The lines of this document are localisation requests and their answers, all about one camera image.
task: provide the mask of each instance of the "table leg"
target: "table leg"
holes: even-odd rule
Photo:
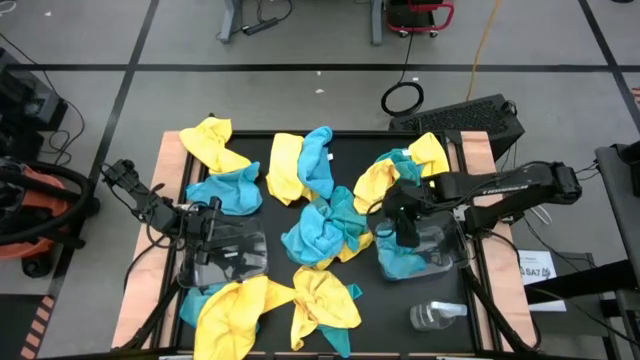
[[[223,44],[228,44],[231,39],[234,24],[242,13],[242,0],[224,0],[224,3],[227,9],[224,12],[224,21],[222,22],[222,29],[220,30],[218,40]]]
[[[371,0],[371,44],[382,45],[382,0]]]

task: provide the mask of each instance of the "yellow towel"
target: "yellow towel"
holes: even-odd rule
[[[356,187],[353,189],[353,207],[358,213],[366,214],[372,204],[382,200],[384,193],[395,184],[400,177],[400,173],[396,170],[391,159],[384,159],[369,167],[367,171],[360,176]],[[378,211],[382,204],[377,204],[371,209],[371,212]]]
[[[418,165],[424,165],[422,177],[427,177],[449,171],[447,154],[432,133],[422,135],[409,145],[411,160]]]
[[[247,158],[224,147],[231,133],[231,119],[208,117],[195,128],[180,131],[180,140],[210,174],[226,174],[251,165]]]
[[[422,135],[409,145],[409,153],[413,162],[417,165],[424,165],[420,174],[422,177],[449,171],[447,155],[432,133]],[[353,189],[355,195],[353,206],[360,214],[366,214],[372,204],[382,200],[384,193],[395,184],[399,177],[400,174],[391,159],[384,159],[371,165],[360,176]],[[371,212],[378,211],[380,206],[381,204],[374,206]]]
[[[292,201],[304,196],[309,201],[314,196],[298,178],[298,158],[302,151],[302,136],[278,133],[273,138],[267,187],[269,194],[289,205]]]
[[[367,232],[360,235],[358,237],[358,242],[360,244],[358,245],[358,249],[355,252],[351,251],[351,249],[349,248],[346,242],[342,245],[342,250],[340,251],[340,254],[338,254],[337,256],[337,258],[340,259],[340,262],[345,263],[353,259],[362,250],[368,248],[369,245],[371,245],[371,243],[373,242],[373,234],[370,232]],[[331,264],[332,261],[333,261],[333,258],[322,260],[316,264],[315,268],[317,270],[324,270]]]
[[[258,317],[293,300],[295,291],[265,275],[232,282],[205,303],[196,328],[195,360],[243,359],[256,340]]]
[[[360,314],[349,290],[328,271],[302,266],[293,275],[296,309],[291,325],[291,348],[304,346],[302,338],[318,325],[349,329],[360,325]]]

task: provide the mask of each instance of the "blue cloth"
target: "blue cloth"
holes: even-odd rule
[[[329,166],[327,144],[333,137],[328,126],[319,127],[304,138],[298,158],[298,178],[309,189],[329,199],[333,192],[333,177]]]
[[[318,261],[340,253],[344,235],[329,222],[331,213],[329,204],[323,198],[312,201],[302,209],[300,222],[280,237],[292,261],[314,266]]]
[[[367,218],[353,207],[353,194],[338,186],[331,195],[331,206],[323,198],[307,205],[298,222],[280,240],[289,258],[301,265],[315,266],[319,261],[333,258],[342,245],[352,251],[359,246],[358,236],[367,231]]]
[[[344,241],[351,251],[357,251],[360,242],[358,236],[367,232],[367,217],[358,214],[353,207],[353,194],[344,186],[338,186],[331,194],[331,210],[329,220],[342,231]]]
[[[362,295],[362,290],[356,284],[347,285],[347,290],[353,300]],[[318,325],[318,330],[329,341],[329,344],[342,356],[348,358],[351,355],[351,342],[349,341],[348,329],[339,329],[326,325]]]
[[[204,307],[204,304],[215,293],[220,291],[226,284],[215,284],[209,286],[204,293],[198,288],[191,288],[185,296],[182,306],[180,307],[180,317],[187,324],[196,327],[198,325],[198,316]]]
[[[378,262],[382,265],[387,279],[407,279],[427,269],[427,262],[422,256],[416,254],[417,248],[399,246],[396,244],[396,233],[391,233],[391,230],[381,230],[381,225],[376,228],[376,233],[381,235],[376,237],[376,246]]]
[[[211,175],[204,182],[187,186],[187,200],[209,203],[212,196],[222,201],[225,215],[249,215],[262,205],[262,195],[254,183],[260,163],[228,174]]]
[[[393,149],[386,154],[380,155],[376,159],[376,162],[391,159],[396,166],[396,170],[400,173],[401,179],[411,180],[415,182],[416,185],[420,185],[420,174],[422,174],[424,165],[417,165],[409,156],[402,153],[403,150],[404,149]]]

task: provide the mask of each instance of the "plastic bottle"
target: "plastic bottle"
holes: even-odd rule
[[[409,316],[418,331],[441,330],[453,324],[456,316],[467,316],[467,306],[429,301],[412,307]]]

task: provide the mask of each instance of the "chair wheel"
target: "chair wheel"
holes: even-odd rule
[[[46,276],[51,272],[53,266],[51,254],[44,253],[28,258],[22,258],[22,272],[30,278]]]

